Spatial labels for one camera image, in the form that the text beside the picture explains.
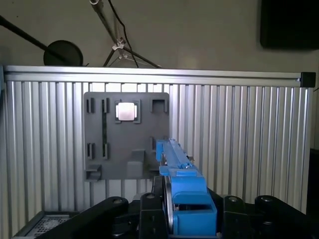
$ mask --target black end cap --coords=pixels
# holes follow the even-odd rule
[[[316,86],[315,72],[301,72],[300,87],[313,88]]]

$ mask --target blue bracket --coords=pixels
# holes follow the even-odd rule
[[[174,139],[158,140],[156,159],[166,162],[159,173],[170,178],[173,234],[178,236],[215,236],[217,209],[207,191],[205,178]]]

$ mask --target white wall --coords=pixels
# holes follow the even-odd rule
[[[107,0],[104,2],[112,21]],[[258,40],[258,0],[113,3],[127,26],[133,49],[165,68],[318,71],[316,51],[262,49]],[[90,66],[102,66],[111,49],[112,42],[88,0],[1,0],[0,14],[45,44],[59,39],[74,42],[83,52],[84,63]],[[2,64],[42,65],[42,56],[42,50],[0,28]],[[116,66],[134,64],[121,62]],[[315,114],[313,131],[319,135]],[[319,148],[315,134],[312,142]]]

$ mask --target round black disc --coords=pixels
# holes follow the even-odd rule
[[[82,66],[83,55],[74,43],[58,40],[48,45],[48,48],[57,54],[63,56],[67,61],[62,61],[45,51],[43,55],[43,62],[45,66]]]

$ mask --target gray plastic board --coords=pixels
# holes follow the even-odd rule
[[[167,93],[87,92],[83,105],[86,180],[158,173],[156,140],[169,136]]]

